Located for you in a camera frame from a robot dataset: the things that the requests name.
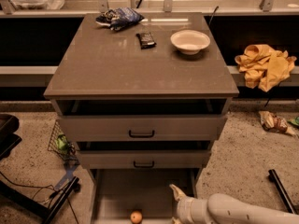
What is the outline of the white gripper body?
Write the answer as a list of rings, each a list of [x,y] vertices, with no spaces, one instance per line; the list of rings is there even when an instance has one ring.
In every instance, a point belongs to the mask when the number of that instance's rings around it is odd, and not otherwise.
[[[182,224],[198,224],[198,200],[193,197],[182,197],[178,200],[177,216]]]

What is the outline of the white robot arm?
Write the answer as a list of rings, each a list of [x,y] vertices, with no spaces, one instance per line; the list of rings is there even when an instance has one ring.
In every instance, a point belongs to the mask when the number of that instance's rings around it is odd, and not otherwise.
[[[299,224],[296,214],[243,203],[226,194],[196,199],[174,184],[169,187],[177,201],[174,224]]]

